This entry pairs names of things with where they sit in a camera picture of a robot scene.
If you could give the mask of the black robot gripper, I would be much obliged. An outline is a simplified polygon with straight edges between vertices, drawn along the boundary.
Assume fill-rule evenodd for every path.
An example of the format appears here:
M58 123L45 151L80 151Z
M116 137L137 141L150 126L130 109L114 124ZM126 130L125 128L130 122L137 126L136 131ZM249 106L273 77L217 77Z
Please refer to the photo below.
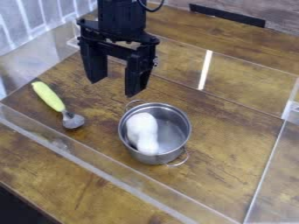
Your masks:
M137 95L146 86L154 66L157 37L145 32L146 0L97 0L97 21L81 19L78 48L84 70L92 84L108 77L108 56L125 66L125 96Z

